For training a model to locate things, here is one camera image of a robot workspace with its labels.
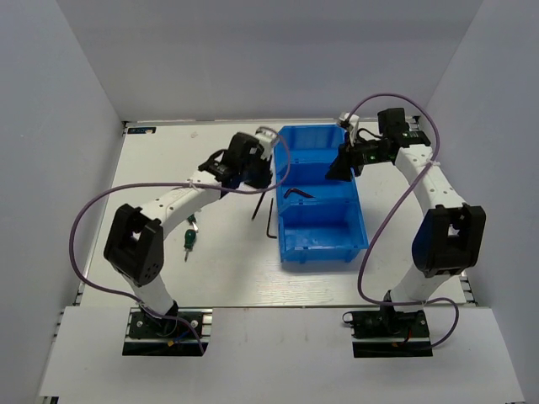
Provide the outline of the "green precision screwdriver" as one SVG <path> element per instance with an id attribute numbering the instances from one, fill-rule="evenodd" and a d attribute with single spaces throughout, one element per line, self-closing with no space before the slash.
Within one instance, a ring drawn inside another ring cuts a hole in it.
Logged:
<path id="1" fill-rule="evenodd" d="M 193 228 L 193 230 L 195 232 L 198 232 L 199 231 L 199 228 L 197 226 L 197 220 L 195 218 L 195 215 L 190 215 L 188 217 L 188 222 L 189 222 L 189 225 Z"/>

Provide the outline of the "long dark hex key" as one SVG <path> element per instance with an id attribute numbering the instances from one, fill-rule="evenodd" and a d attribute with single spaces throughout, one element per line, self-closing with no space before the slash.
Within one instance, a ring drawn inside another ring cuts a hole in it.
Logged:
<path id="1" fill-rule="evenodd" d="M 255 206 L 255 209 L 254 209 L 254 211 L 253 211 L 253 214 L 252 214 L 252 216 L 251 216 L 251 221 L 254 221 L 254 219 L 256 218 L 257 214 L 259 213 L 259 209 L 260 209 L 260 207 L 261 207 L 261 205 L 262 205 L 262 202 L 263 202 L 263 200 L 264 200 L 265 195 L 266 195 L 266 192 L 263 192 L 263 193 L 260 194 L 259 199 L 258 199 L 258 202 L 257 202 L 257 204 L 256 204 L 256 206 Z"/>

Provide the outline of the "thin dark hex key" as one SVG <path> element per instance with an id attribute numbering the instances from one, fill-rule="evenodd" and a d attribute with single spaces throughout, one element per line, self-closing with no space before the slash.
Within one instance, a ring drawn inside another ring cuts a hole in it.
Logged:
<path id="1" fill-rule="evenodd" d="M 273 207 L 274 207 L 274 198 L 271 198 L 270 204 L 269 204 L 269 214 L 268 214 L 265 234 L 269 239 L 276 240 L 278 237 L 271 233 Z"/>

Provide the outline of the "green stubby screwdriver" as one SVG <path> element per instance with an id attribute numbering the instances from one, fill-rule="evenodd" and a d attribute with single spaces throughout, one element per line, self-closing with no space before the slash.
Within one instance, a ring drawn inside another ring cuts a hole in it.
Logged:
<path id="1" fill-rule="evenodd" d="M 197 239 L 197 232 L 188 229 L 184 234 L 184 261 L 188 260 L 189 254 L 193 251 Z"/>

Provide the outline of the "large dark hex key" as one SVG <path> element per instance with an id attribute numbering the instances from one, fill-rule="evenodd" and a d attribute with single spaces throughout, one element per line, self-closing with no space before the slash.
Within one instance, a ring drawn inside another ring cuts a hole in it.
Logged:
<path id="1" fill-rule="evenodd" d="M 307 198 L 307 199 L 312 199 L 313 198 L 313 195 L 301 190 L 301 189 L 298 189 L 298 188 L 289 188 L 285 191 L 284 195 L 283 195 L 283 198 L 284 199 L 288 199 L 292 194 L 297 194 L 297 195 L 300 195 L 302 198 Z"/>

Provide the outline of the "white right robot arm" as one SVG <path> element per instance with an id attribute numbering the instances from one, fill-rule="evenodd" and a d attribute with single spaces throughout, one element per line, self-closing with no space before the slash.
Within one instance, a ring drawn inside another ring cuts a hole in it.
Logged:
<path id="1" fill-rule="evenodd" d="M 366 140 L 358 120 L 348 113 L 339 116 L 344 142 L 326 178 L 349 182 L 366 165 L 391 162 L 419 202 L 424 219 L 412 243 L 413 264 L 387 292 L 383 304 L 391 307 L 380 315 L 382 329 L 397 336 L 409 328 L 409 312 L 420 310 L 443 283 L 476 265 L 486 213 L 454 190 L 436 164 L 430 139 L 422 130 L 411 129 L 402 108 L 383 110 L 377 122 L 377 134 Z"/>

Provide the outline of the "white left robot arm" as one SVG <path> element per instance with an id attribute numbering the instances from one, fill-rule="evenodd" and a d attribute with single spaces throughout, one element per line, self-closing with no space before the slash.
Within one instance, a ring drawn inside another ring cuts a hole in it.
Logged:
<path id="1" fill-rule="evenodd" d="M 104 258 L 127 281 L 158 335 L 170 335 L 178 326 L 176 302 L 160 275 L 168 234 L 243 183 L 267 189 L 277 142 L 276 132 L 268 128 L 258 128 L 253 135 L 238 132 L 228 148 L 212 153 L 197 167 L 186 187 L 175 187 L 141 206 L 124 204 L 115 212 Z"/>

